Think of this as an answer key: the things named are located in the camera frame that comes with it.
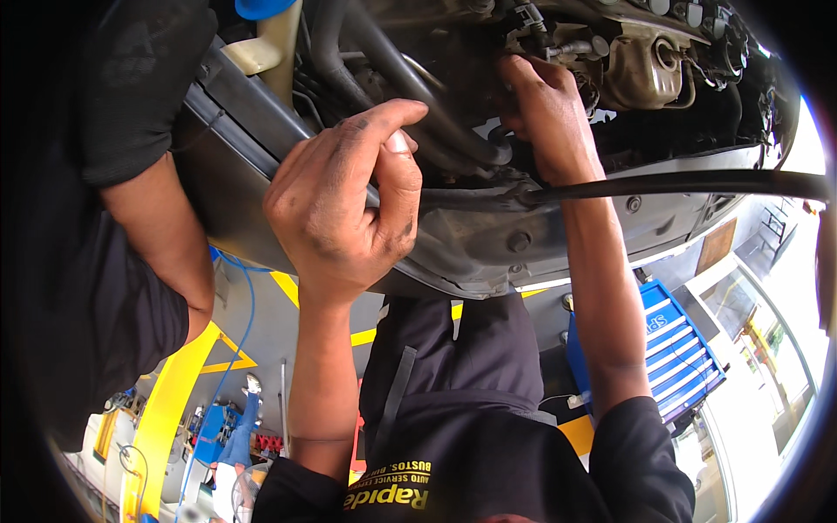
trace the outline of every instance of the window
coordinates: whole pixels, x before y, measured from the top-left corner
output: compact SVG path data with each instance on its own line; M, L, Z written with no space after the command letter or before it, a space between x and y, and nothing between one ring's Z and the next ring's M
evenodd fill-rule
M698 412L691 425L671 442L675 446L677 467L689 476L695 487L694 523L729 521L727 490L715 446L701 413Z
M755 392L747 400L772 417L776 449L781 454L814 395L798 347L787 326L740 268L707 289L701 298L732 339L741 357L739 364L750 369Z

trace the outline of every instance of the car undercarriage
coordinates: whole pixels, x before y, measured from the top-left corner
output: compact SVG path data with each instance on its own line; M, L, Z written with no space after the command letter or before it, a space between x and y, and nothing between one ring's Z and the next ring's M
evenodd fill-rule
M218 36L177 123L178 172L213 244L283 272L260 207L279 162L401 97L430 109L405 130L424 176L418 237L373 289L484 299L566 279L563 196L542 190L531 145L500 123L503 53L573 72L609 180L766 175L796 129L796 85L725 2L320 0L260 21L211 4ZM614 196L632 262L699 238L743 198L659 192ZM367 195L376 207L374 183Z

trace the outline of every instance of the person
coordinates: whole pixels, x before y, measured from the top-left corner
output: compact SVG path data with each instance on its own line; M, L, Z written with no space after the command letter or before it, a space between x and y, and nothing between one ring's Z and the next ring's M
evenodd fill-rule
M114 3L39 103L8 222L4 209L3 336L65 452L212 317L206 235L168 149L216 27L207 0Z
M233 487L236 479L252 464L250 460L250 436L256 427L256 415L261 400L261 383L253 374L247 374L247 387L241 388L247 395L247 406L241 415L239 426L230 434L218 461L209 465L215 481L212 499L215 514L226 523L234 522Z
M573 74L501 59L549 184L604 178ZM675 465L644 364L639 291L610 198L562 202L578 337L597 421L589 473L567 438L537 420L543 384L518 294L464 303L385 298L357 395L352 302L409 253L422 177L399 130L427 113L390 100L301 142L264 211L299 272L300 326L290 390L290 459L277 459L253 521L689 521L691 482ZM366 207L374 176L380 208ZM367 471L347 486L358 410Z

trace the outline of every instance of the hand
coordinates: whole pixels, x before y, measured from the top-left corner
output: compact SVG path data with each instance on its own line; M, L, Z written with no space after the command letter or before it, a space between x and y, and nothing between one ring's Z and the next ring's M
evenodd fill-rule
M518 102L518 111L502 115L501 121L519 139L531 141L541 178L552 186L603 180L573 73L517 55L502 58L499 67Z
M126 182L166 153L217 26L207 0L123 0L106 15L81 75L86 182Z
M421 102L390 100L298 143L282 162L263 208L300 277L300 301L350 305L412 250L422 175L415 142L398 128L426 114ZM379 209L366 207L373 173Z

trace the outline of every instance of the black shirt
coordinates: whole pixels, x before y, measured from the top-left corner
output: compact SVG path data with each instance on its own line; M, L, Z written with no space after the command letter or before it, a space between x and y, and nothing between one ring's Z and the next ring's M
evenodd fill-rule
M544 423L490 409L429 413L397 420L386 448L348 489L278 459L253 522L691 521L695 492L652 398L632 398L603 417L589 468Z
M26 155L13 226L4 227L13 249L3 329L35 417L62 450L77 452L88 417L183 345L188 309L82 182L70 95L56 105Z

